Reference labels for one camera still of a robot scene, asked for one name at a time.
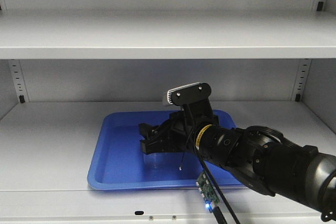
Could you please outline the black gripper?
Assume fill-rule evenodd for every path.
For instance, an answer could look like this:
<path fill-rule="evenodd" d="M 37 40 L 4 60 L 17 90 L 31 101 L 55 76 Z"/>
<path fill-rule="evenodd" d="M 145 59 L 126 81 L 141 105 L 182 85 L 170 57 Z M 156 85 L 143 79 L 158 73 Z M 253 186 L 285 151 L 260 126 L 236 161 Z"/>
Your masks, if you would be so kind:
<path fill-rule="evenodd" d="M 141 151 L 146 154 L 194 152 L 195 138 L 207 125 L 219 125 L 209 99 L 181 106 L 160 125 L 140 123 Z"/>

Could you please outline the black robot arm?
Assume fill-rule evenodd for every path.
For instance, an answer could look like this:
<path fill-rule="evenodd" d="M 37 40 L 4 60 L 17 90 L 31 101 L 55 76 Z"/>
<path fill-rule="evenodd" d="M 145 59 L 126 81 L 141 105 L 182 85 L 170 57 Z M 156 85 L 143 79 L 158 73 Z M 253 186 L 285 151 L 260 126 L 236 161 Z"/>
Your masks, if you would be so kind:
<path fill-rule="evenodd" d="M 299 146 L 274 129 L 221 127 L 208 99 L 180 104 L 161 125 L 139 125 L 145 154 L 189 152 L 248 188 L 282 195 L 335 219 L 335 157 Z"/>

